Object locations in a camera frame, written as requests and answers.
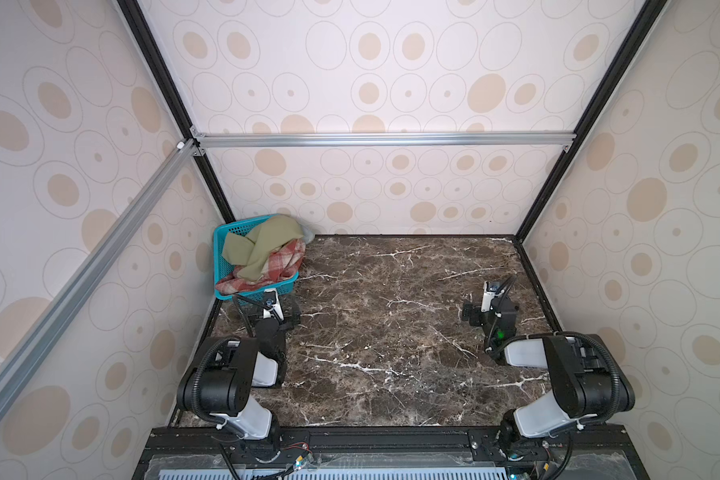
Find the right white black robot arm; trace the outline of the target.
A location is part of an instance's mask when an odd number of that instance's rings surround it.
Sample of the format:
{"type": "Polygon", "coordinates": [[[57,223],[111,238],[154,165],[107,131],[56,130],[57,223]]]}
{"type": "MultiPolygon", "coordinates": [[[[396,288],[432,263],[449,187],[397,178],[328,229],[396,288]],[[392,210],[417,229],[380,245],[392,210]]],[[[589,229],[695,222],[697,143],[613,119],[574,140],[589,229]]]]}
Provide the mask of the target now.
{"type": "Polygon", "coordinates": [[[492,360],[543,369],[551,384],[537,400],[504,415],[496,439],[502,450],[601,425],[634,408],[634,388],[600,336],[564,331],[519,335],[518,310],[508,298],[489,292],[479,306],[465,303],[461,312],[463,321],[483,330],[483,350],[492,360]]]}

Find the red plaid skirt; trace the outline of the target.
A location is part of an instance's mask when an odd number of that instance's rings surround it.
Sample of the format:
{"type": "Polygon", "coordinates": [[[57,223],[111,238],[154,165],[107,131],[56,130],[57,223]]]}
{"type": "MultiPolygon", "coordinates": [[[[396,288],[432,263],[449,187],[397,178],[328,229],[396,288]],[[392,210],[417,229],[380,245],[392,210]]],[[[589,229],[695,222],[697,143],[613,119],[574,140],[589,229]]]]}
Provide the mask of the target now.
{"type": "Polygon", "coordinates": [[[253,292],[291,280],[298,273],[305,255],[306,243],[302,239],[292,240],[280,250],[270,254],[263,264],[261,274],[255,280],[243,278],[242,268],[235,267],[229,275],[215,284],[215,289],[222,295],[231,295],[253,292]]]}

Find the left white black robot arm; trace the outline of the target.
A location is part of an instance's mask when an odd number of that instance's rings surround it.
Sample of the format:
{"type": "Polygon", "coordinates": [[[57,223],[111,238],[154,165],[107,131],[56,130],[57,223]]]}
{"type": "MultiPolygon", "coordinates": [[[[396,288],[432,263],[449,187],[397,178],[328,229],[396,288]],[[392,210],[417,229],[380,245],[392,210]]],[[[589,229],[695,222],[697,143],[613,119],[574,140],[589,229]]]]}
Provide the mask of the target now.
{"type": "Polygon", "coordinates": [[[176,404],[239,440],[275,444],[277,417],[252,391],[284,383],[287,336],[301,323],[301,309],[289,300],[237,299],[233,305],[246,335],[206,338],[179,382],[176,404]]]}

